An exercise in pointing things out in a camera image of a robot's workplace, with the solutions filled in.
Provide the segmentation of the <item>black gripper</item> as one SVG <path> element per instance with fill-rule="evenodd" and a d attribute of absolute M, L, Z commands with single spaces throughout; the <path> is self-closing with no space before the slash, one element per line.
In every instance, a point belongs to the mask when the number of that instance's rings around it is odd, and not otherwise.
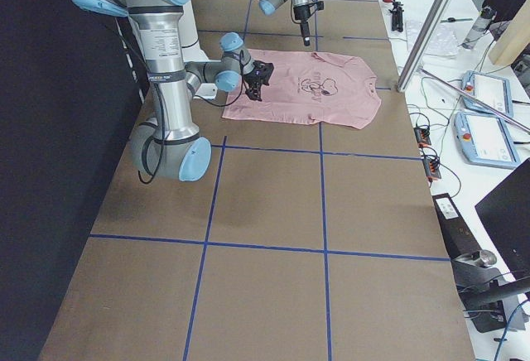
<path fill-rule="evenodd" d="M 293 8 L 294 18 L 298 22 L 301 34 L 309 34 L 309 25 L 308 20 L 311 16 L 311 10 L 307 3 L 295 6 Z M 303 36 L 302 37 L 304 46 L 310 46 L 311 45 L 311 35 Z"/>
<path fill-rule="evenodd" d="M 261 101 L 261 88 L 269 86 L 269 80 L 274 71 L 273 63 L 255 60 L 252 69 L 244 75 L 245 94 L 254 101 Z"/>

